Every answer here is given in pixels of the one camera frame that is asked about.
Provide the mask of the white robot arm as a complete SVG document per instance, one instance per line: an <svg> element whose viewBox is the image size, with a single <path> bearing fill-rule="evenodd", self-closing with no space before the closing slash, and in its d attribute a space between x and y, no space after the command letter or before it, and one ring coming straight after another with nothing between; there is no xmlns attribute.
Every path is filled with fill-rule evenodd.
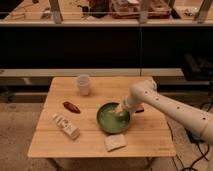
<svg viewBox="0 0 213 171"><path fill-rule="evenodd" d="M122 116L125 111L134 113L142 103L151 105L213 145L213 114L159 94L153 80L133 84L117 107L116 115Z"/></svg>

